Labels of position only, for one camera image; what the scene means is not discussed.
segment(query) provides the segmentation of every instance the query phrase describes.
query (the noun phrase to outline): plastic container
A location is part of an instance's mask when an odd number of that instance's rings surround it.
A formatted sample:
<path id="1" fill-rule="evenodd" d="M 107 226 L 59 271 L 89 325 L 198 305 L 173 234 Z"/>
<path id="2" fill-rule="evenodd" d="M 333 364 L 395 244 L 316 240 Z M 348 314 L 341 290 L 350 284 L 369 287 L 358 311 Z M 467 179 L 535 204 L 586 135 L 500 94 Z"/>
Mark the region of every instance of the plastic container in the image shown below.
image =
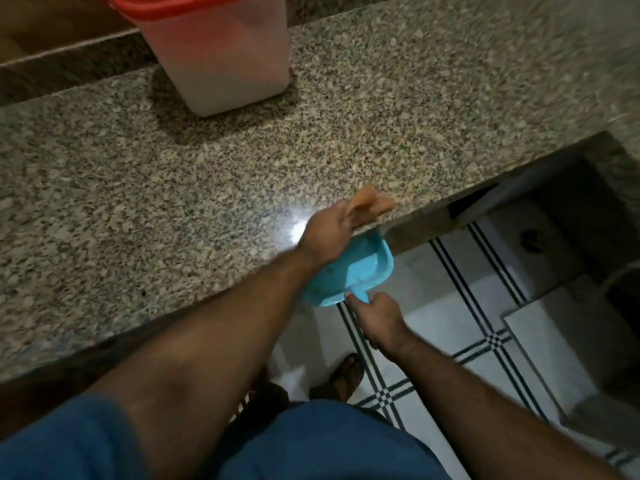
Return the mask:
<path id="1" fill-rule="evenodd" d="M 354 237 L 336 261 L 322 268 L 302 291 L 313 306 L 329 306 L 351 291 L 369 302 L 366 290 L 385 281 L 394 269 L 394 258 L 377 230 Z"/>
<path id="2" fill-rule="evenodd" d="M 285 0 L 111 0 L 135 23 L 199 116 L 289 85 Z"/>

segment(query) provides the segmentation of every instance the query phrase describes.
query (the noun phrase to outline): red lid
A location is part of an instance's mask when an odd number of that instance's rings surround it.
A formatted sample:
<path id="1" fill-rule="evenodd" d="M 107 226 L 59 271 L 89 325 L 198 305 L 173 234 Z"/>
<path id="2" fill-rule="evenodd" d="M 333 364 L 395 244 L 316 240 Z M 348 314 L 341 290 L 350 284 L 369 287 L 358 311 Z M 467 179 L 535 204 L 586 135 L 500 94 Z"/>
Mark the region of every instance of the red lid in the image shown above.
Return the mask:
<path id="1" fill-rule="evenodd" d="M 124 16 L 143 22 L 155 22 L 192 11 L 233 3 L 238 0 L 110 0 Z"/>

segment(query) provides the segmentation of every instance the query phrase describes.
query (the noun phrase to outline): tiled floor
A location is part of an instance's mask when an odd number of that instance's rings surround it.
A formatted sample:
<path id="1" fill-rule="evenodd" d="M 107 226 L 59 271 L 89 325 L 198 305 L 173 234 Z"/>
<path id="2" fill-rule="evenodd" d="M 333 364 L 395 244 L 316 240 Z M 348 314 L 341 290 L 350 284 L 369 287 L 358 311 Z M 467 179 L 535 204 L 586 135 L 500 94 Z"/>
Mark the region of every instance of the tiled floor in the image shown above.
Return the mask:
<path id="1" fill-rule="evenodd" d="M 520 236 L 530 229 L 535 229 L 542 253 L 522 247 Z M 376 290 L 398 301 L 409 326 L 423 338 L 543 420 L 558 424 L 554 401 L 503 318 L 583 270 L 546 215 L 520 200 L 396 255 L 393 274 Z M 409 380 L 369 347 L 343 303 L 327 308 L 300 304 L 274 350 L 270 370 L 292 399 L 306 399 L 309 387 L 326 380 L 352 351 L 365 360 L 366 374 L 350 402 L 381 411 L 396 428 L 427 444 L 453 480 L 468 479 Z M 640 479 L 635 457 L 573 436 Z"/>

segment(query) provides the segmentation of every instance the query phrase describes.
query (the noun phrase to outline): granite countertop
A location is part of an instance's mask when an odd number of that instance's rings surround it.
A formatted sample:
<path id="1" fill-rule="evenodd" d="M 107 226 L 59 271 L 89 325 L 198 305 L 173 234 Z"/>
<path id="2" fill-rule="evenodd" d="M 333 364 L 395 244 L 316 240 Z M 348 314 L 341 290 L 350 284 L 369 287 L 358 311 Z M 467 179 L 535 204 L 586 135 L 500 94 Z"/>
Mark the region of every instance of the granite countertop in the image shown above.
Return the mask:
<path id="1" fill-rule="evenodd" d="M 0 111 L 0 380 L 222 290 L 365 181 L 393 219 L 608 128 L 543 10 L 391 0 L 291 29 L 283 95 L 199 119 L 156 66 Z"/>

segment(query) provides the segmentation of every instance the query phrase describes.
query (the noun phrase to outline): person's right hand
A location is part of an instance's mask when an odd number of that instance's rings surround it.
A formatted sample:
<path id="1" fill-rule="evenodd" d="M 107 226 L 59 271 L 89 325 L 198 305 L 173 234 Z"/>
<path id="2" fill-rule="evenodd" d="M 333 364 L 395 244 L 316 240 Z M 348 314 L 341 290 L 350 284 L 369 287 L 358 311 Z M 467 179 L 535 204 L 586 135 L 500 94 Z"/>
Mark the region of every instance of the person's right hand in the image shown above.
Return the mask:
<path id="1" fill-rule="evenodd" d="M 364 336 L 371 346 L 380 349 L 393 360 L 399 348 L 412 338 L 396 300 L 387 293 L 377 292 L 364 303 L 352 293 L 346 294 L 346 302 L 356 315 Z"/>

